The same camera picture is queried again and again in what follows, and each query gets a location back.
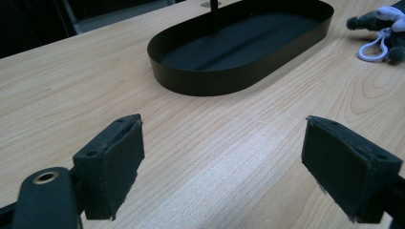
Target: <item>metal ring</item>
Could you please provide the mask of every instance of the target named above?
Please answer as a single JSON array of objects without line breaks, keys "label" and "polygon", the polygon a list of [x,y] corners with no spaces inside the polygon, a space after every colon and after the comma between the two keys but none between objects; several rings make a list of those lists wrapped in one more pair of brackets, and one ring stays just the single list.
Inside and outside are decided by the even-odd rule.
[{"label": "metal ring", "polygon": [[44,184],[44,183],[48,183],[48,182],[55,180],[57,177],[59,177],[58,172],[54,172],[54,171],[46,172],[46,173],[38,175],[33,180],[33,183],[34,184]]}]

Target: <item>wood grain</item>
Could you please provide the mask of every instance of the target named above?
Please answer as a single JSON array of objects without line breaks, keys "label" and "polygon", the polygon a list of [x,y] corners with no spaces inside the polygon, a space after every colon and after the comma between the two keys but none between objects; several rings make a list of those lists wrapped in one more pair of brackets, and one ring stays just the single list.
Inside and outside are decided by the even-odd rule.
[{"label": "wood grain", "polygon": [[[405,65],[367,63],[374,33],[346,20],[394,1],[327,0],[327,38],[238,93],[165,90],[146,53],[170,26],[208,12],[188,0],[0,60],[0,206],[38,170],[118,117],[141,114],[146,159],[115,221],[85,228],[387,228],[351,223],[301,164],[308,115],[336,120],[405,158]],[[234,1],[223,0],[221,7]]]}]

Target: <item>stuffed animal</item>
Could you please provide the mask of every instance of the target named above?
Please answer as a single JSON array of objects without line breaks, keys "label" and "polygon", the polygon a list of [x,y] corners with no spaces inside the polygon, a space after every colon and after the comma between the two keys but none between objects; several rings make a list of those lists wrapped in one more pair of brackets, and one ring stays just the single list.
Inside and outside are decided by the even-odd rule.
[{"label": "stuffed animal", "polygon": [[359,18],[353,17],[347,21],[346,26],[351,31],[364,29],[368,31],[380,31],[378,39],[381,38],[381,35],[385,36],[383,38],[386,38],[387,46],[389,47],[389,50],[387,50],[388,53],[384,54],[382,57],[389,63],[396,65],[405,62],[404,12],[405,0],[401,0],[391,7],[381,7]]}]

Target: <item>wooden table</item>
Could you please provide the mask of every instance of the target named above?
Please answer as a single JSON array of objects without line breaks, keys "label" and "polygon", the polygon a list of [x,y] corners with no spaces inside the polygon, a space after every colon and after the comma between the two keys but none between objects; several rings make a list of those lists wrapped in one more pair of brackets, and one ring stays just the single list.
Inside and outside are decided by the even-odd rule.
[{"label": "wooden table", "polygon": [[[222,0],[222,6],[234,0]],[[188,0],[0,60],[0,205],[116,118],[141,114],[146,159],[115,221],[85,228],[387,228],[349,222],[301,163],[305,118],[336,120],[405,159],[405,65],[367,63],[346,20],[394,1],[327,0],[328,37],[238,93],[193,97],[154,78],[146,46],[206,13]]]}]

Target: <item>black tray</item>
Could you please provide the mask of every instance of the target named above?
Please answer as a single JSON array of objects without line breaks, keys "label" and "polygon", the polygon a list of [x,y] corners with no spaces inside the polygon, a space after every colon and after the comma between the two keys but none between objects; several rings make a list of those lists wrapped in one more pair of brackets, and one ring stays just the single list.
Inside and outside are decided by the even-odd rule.
[{"label": "black tray", "polygon": [[322,40],[333,8],[317,0],[245,0],[160,32],[148,45],[155,78],[197,96],[245,89]]}]

